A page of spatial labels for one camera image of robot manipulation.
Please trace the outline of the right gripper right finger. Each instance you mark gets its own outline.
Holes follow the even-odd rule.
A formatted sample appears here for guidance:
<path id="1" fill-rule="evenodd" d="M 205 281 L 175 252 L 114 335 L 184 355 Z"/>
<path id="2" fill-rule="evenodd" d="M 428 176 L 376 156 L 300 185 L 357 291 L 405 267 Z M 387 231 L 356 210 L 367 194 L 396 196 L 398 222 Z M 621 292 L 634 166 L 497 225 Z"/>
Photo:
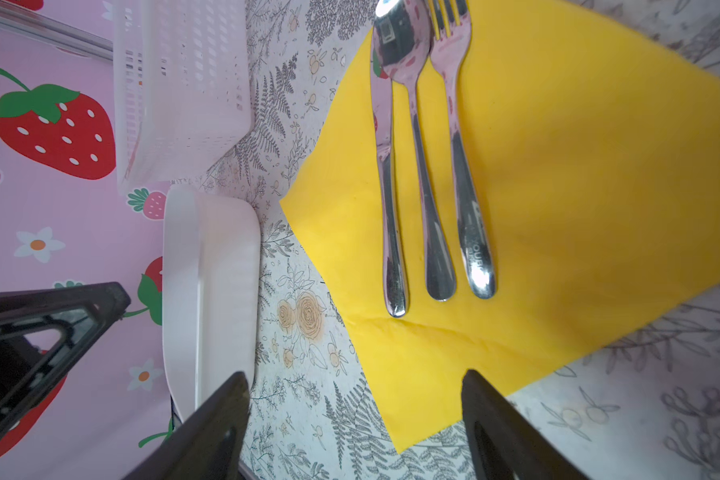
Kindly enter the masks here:
<path id="1" fill-rule="evenodd" d="M 584 479 L 478 371 L 461 391 L 463 422 L 478 479 Z"/>

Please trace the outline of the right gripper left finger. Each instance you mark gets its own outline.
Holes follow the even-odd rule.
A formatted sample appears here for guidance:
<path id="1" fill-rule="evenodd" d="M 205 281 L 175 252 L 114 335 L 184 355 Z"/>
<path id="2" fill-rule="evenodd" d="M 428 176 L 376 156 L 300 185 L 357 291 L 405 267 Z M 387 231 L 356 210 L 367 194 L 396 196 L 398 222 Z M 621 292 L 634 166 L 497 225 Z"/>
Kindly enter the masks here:
<path id="1" fill-rule="evenodd" d="M 129 479 L 240 479 L 250 392 L 242 371 L 230 376 Z"/>

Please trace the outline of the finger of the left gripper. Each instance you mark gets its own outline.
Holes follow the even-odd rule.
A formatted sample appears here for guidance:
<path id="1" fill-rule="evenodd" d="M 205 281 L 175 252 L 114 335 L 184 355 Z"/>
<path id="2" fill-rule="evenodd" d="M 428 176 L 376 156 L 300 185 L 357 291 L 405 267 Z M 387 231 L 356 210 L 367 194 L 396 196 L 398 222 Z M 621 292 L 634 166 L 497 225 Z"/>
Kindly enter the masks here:
<path id="1" fill-rule="evenodd" d="M 0 456 L 28 433 L 130 303 L 117 282 L 0 292 Z"/>

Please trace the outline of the white plastic tray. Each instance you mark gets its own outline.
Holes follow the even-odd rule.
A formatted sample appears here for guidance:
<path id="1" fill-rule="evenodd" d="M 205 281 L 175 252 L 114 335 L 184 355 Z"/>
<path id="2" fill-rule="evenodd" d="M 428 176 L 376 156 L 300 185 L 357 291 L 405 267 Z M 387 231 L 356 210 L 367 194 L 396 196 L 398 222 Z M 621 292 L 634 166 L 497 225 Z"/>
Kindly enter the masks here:
<path id="1" fill-rule="evenodd" d="M 174 185 L 163 231 L 164 370 L 187 420 L 233 374 L 255 379 L 261 227 L 244 200 Z"/>

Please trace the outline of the yellow paper napkin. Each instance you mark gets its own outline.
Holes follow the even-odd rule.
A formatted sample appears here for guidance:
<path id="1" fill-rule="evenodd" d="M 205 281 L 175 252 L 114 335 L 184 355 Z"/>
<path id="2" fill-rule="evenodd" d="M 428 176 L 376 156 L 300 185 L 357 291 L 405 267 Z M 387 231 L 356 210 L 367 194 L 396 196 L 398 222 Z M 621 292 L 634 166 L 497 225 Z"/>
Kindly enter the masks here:
<path id="1" fill-rule="evenodd" d="M 409 309 L 390 317 L 369 49 L 281 206 L 403 451 L 720 283 L 720 78 L 566 1 L 473 1 L 459 114 L 498 290 L 426 292 L 408 118 L 394 123 Z"/>

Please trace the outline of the silver spoon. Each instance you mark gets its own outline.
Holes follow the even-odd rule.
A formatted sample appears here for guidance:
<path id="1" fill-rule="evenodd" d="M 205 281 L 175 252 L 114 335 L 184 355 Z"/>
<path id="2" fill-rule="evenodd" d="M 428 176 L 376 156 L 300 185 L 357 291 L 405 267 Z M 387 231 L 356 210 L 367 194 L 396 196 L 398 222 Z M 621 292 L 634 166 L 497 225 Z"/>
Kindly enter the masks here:
<path id="1" fill-rule="evenodd" d="M 380 1 L 375 7 L 374 28 L 378 36 L 374 50 L 382 70 L 392 81 L 403 85 L 408 94 L 419 178 L 426 289 L 432 299 L 446 301 L 455 293 L 455 271 L 430 181 L 417 99 L 417 82 L 429 57 L 433 36 L 426 3 Z"/>

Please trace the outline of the silver fork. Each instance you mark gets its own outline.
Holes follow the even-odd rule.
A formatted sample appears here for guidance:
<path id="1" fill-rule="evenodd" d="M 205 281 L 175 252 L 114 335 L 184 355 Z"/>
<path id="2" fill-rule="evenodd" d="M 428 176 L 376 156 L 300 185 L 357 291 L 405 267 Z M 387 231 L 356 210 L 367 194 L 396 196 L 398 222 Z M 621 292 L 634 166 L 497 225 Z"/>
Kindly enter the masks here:
<path id="1" fill-rule="evenodd" d="M 471 17 L 465 1 L 434 1 L 436 38 L 430 59 L 443 79 L 454 180 L 457 232 L 467 283 L 480 299 L 496 294 L 497 283 L 490 244 L 462 139 L 458 112 L 460 68 L 471 41 Z"/>

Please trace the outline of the white perforated plastic basket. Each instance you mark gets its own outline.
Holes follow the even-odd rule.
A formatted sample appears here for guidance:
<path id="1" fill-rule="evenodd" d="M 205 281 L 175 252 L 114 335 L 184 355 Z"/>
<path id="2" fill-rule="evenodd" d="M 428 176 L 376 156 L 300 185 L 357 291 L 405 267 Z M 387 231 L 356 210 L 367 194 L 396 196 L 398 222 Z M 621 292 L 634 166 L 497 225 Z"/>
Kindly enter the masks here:
<path id="1" fill-rule="evenodd" d="M 118 190 L 200 176 L 252 129 L 243 1 L 112 4 Z"/>

